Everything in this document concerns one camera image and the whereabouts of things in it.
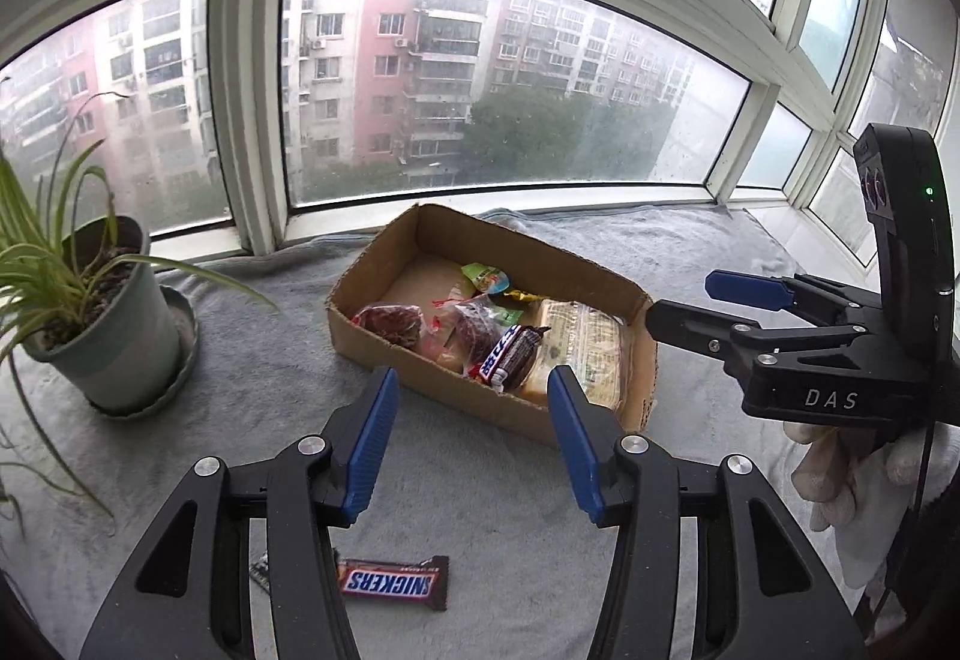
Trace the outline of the right white gloved hand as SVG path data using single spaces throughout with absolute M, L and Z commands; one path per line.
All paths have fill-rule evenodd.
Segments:
M 911 431 L 872 454 L 854 453 L 853 429 L 782 425 L 805 447 L 791 473 L 796 493 L 812 504 L 811 529 L 832 530 L 844 584 L 866 587 L 882 568 L 901 520 L 915 499 L 934 501 L 958 467 L 958 429 Z

